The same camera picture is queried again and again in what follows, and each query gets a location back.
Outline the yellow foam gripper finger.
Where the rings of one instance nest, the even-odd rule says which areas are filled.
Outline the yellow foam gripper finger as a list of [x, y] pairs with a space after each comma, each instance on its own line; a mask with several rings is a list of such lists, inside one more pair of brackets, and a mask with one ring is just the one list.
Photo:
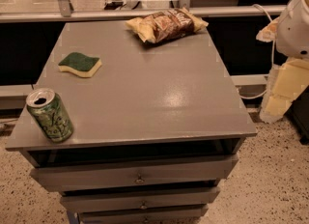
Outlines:
[[268, 124], [280, 120], [308, 86], [308, 59], [289, 58], [282, 66], [274, 66], [268, 75], [260, 119]]
[[274, 42], [277, 36], [279, 18], [273, 19], [266, 27], [260, 30], [256, 39], [260, 42]]

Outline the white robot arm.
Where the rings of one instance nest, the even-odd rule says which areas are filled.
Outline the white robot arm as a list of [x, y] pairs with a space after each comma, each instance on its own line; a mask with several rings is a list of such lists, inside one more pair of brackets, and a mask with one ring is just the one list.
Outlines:
[[309, 0], [290, 0], [285, 10], [259, 31], [256, 39], [274, 42], [287, 60], [274, 64], [267, 78], [260, 119], [280, 120], [309, 86]]

